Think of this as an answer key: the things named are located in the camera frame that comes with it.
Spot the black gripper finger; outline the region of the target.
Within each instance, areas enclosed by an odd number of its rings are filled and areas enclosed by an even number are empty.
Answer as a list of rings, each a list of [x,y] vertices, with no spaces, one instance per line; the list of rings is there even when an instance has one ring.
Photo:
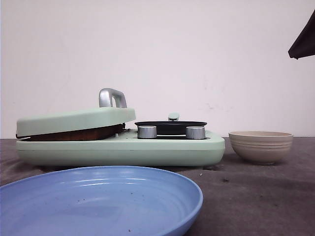
[[[315,12],[288,50],[290,58],[299,59],[315,55]]]

